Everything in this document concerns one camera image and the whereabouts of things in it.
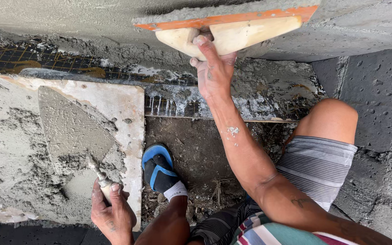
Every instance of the plastering float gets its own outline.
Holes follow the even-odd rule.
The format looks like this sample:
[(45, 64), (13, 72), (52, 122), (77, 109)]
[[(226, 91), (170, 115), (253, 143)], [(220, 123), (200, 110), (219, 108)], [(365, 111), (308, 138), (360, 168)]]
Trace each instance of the plastering float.
[(218, 7), (183, 8), (168, 14), (133, 20), (137, 27), (155, 31), (158, 40), (201, 61), (193, 44), (199, 34), (211, 33), (219, 55), (252, 46), (299, 28), (320, 0), (265, 0)]

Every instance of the blue flip-flop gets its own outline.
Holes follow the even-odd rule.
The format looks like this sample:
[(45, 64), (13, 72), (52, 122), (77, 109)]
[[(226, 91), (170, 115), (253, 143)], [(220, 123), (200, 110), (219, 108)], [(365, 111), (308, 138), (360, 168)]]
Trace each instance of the blue flip-flop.
[[(163, 155), (165, 157), (167, 163), (170, 165), (171, 169), (173, 170), (173, 160), (171, 158), (172, 155), (170, 154), (170, 152), (166, 148), (166, 146), (163, 145), (163, 144), (160, 144), (160, 143), (151, 145), (143, 153), (143, 157), (142, 157), (142, 167), (143, 167), (143, 170), (145, 169), (145, 163), (147, 161), (149, 161), (150, 159), (153, 159), (154, 156), (157, 155), (157, 154)], [(164, 174), (169, 175), (169, 176), (178, 177), (176, 175), (176, 173), (174, 173), (174, 172), (172, 172), (170, 170), (167, 170), (167, 169), (165, 169), (165, 168), (163, 168), (163, 167), (161, 167), (159, 165), (156, 165), (155, 168), (154, 168), (154, 171), (153, 171), (153, 173), (151, 175), (151, 179), (149, 180), (149, 185), (151, 186), (153, 191), (156, 191), (154, 189), (154, 184), (155, 184), (155, 179), (157, 177), (158, 171), (161, 171)]]

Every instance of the white sock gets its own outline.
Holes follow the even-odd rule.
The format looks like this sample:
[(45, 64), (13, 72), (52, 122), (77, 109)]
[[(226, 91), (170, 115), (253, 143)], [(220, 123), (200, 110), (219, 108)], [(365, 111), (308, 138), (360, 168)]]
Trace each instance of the white sock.
[(170, 201), (175, 196), (188, 196), (187, 188), (181, 181), (178, 181), (170, 189), (164, 192), (164, 196)]

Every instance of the hand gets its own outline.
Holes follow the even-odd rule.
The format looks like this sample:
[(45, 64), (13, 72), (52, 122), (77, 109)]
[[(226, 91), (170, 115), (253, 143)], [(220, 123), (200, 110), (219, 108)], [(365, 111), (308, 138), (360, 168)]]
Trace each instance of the hand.
[(132, 228), (137, 220), (127, 202), (129, 193), (118, 183), (113, 183), (110, 189), (111, 206), (107, 207), (96, 179), (91, 192), (91, 220), (113, 245), (132, 245)]
[(199, 61), (193, 57), (190, 64), (197, 68), (197, 79), (200, 94), (210, 103), (213, 98), (231, 98), (231, 79), (237, 52), (224, 56), (217, 54), (210, 37), (199, 35), (193, 39), (207, 61)]

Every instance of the foot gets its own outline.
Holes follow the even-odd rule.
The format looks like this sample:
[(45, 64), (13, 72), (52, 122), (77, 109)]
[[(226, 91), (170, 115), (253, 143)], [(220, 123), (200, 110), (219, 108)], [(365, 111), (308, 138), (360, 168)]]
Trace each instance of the foot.
[(187, 189), (173, 171), (171, 154), (162, 144), (146, 149), (142, 159), (145, 181), (169, 201), (175, 196), (188, 196)]

